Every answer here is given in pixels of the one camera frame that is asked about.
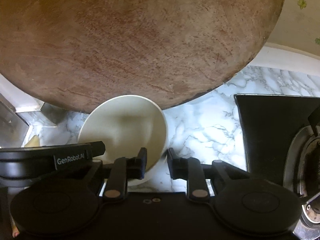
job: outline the logo label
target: logo label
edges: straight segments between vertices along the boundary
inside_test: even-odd
[[[72,155],[72,156],[66,156],[65,158],[58,158],[57,159],[57,165],[62,165],[74,161],[78,161],[84,159],[84,153],[78,154],[78,155]]]

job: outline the yellow object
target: yellow object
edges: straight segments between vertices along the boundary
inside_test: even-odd
[[[37,135],[34,135],[30,141],[26,143],[24,147],[39,147],[40,146],[40,138]]]

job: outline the green leaf pattern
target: green leaf pattern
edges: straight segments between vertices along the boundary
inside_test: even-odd
[[[302,10],[303,8],[305,8],[307,6],[307,2],[306,2],[306,0],[298,0],[298,5],[300,7],[300,10]]]

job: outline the white baseboard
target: white baseboard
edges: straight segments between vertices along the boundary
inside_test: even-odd
[[[14,107],[16,113],[39,111],[44,102],[33,98],[11,84],[0,74],[0,94]]]
[[[266,43],[248,65],[278,68],[320,76],[320,57],[272,43]]]

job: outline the white bowl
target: white bowl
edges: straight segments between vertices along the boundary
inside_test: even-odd
[[[104,164],[120,157],[135,157],[141,147],[147,149],[144,179],[128,181],[128,186],[149,180],[165,161],[168,128],[160,107],[148,98],[125,95],[112,98],[98,106],[85,120],[79,143],[103,141],[104,155],[95,159]]]

